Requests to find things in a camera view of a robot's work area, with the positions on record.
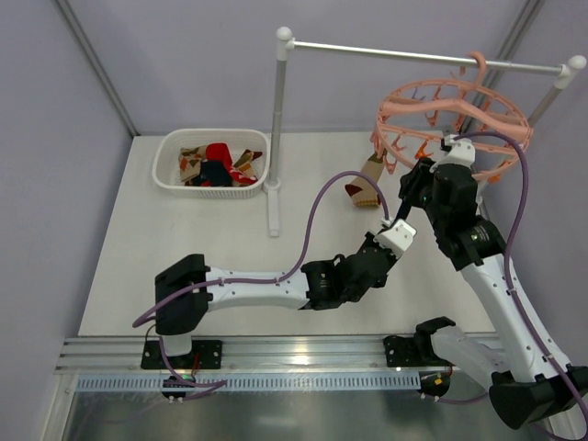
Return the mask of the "beige striped ribbed sock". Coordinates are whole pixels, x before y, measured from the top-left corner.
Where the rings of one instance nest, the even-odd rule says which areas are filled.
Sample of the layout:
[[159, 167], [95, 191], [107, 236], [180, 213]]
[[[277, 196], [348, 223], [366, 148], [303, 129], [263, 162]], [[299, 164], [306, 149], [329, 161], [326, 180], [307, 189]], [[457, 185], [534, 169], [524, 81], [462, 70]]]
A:
[[349, 184], [345, 185], [345, 192], [351, 198], [353, 204], [361, 209], [375, 209], [381, 203], [381, 197], [374, 187], [368, 182], [368, 178], [378, 183], [384, 170], [384, 155], [373, 153], [362, 166], [360, 173]]

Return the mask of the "pink round clip hanger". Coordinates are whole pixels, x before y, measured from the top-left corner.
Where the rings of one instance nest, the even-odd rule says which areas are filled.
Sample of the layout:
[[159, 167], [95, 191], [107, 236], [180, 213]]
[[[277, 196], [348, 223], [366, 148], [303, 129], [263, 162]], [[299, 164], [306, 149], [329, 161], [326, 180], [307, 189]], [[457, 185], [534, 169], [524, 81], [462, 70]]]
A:
[[466, 69], [446, 78], [431, 78], [403, 85], [379, 103], [370, 136], [377, 162], [393, 174], [398, 164], [409, 168], [417, 160], [432, 158], [441, 145], [441, 130], [452, 135], [472, 128], [488, 139], [492, 132], [512, 138], [526, 150], [533, 129], [522, 111], [509, 98], [482, 85], [488, 63], [479, 51], [469, 57], [476, 63], [476, 78], [463, 78]]

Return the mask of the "navy sock beige toe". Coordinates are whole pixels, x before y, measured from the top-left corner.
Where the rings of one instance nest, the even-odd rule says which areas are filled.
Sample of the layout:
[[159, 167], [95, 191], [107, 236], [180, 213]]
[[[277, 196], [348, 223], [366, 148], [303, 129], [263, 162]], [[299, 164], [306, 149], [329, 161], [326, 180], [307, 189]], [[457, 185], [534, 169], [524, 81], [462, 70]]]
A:
[[220, 161], [206, 161], [200, 166], [200, 172], [187, 181], [192, 187], [231, 187], [232, 177]]

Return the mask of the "red sock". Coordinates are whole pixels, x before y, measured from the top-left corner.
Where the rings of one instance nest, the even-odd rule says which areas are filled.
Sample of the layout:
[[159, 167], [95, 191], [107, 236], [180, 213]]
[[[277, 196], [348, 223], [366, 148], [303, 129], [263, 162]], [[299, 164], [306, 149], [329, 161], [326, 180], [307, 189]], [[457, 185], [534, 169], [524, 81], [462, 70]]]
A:
[[[229, 171], [230, 175], [232, 176], [232, 165], [236, 161], [232, 160], [232, 156], [229, 150], [229, 147], [226, 143], [223, 142], [216, 142], [208, 145], [206, 150], [207, 160], [208, 161], [220, 161], [224, 164], [226, 169]], [[237, 184], [234, 180], [232, 180], [233, 187], [247, 187], [250, 185], [241, 186]]]

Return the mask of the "beige orange argyle sock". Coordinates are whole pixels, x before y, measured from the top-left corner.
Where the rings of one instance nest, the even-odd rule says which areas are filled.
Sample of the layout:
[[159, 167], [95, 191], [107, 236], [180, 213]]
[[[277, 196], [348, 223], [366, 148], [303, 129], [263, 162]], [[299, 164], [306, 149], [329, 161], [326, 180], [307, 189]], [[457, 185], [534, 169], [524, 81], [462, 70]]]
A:
[[192, 180], [201, 174], [202, 163], [207, 160], [207, 145], [195, 148], [182, 148], [178, 155], [180, 181], [188, 186]]

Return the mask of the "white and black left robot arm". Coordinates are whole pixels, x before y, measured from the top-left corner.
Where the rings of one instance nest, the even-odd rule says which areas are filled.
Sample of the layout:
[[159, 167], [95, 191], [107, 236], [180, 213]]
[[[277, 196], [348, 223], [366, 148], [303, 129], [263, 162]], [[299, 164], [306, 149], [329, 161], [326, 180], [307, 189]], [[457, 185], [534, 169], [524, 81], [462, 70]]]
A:
[[412, 242], [398, 227], [367, 233], [356, 253], [309, 262], [291, 274], [225, 271], [206, 266], [202, 254], [191, 254], [155, 277], [156, 332], [164, 353], [189, 354], [191, 334], [210, 311], [256, 306], [322, 311], [358, 302], [371, 288], [385, 286]]

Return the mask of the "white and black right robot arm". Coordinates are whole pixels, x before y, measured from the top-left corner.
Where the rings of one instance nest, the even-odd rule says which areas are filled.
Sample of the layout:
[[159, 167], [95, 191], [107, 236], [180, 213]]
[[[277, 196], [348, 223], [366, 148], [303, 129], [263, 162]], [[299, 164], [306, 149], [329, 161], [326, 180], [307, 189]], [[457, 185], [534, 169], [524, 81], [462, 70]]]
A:
[[587, 368], [571, 363], [532, 312], [502, 235], [476, 212], [476, 190], [467, 166], [421, 158], [401, 178], [399, 212], [426, 213], [439, 249], [479, 298], [503, 352], [494, 354], [447, 318], [421, 323], [416, 331], [426, 354], [478, 381], [500, 419], [519, 429], [582, 401]]

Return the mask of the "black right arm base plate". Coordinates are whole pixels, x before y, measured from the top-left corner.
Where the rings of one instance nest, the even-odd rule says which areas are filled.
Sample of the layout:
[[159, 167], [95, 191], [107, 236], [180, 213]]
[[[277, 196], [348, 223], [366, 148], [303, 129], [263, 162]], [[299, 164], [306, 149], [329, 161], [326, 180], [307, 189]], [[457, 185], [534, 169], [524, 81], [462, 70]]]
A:
[[448, 362], [438, 357], [428, 336], [402, 337], [389, 335], [383, 339], [389, 368], [445, 367]]

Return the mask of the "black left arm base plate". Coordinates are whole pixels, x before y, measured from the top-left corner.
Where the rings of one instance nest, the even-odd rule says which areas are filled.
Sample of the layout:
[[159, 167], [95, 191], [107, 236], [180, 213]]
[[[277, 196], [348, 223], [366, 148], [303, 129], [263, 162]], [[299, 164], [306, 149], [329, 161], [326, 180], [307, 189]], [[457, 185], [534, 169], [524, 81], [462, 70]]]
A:
[[[168, 356], [168, 363], [173, 369], [190, 370], [196, 366], [200, 369], [220, 369], [222, 357], [221, 340], [192, 340], [192, 347], [186, 355]], [[142, 349], [140, 367], [143, 370], [166, 368], [161, 356], [158, 340], [147, 340]]]

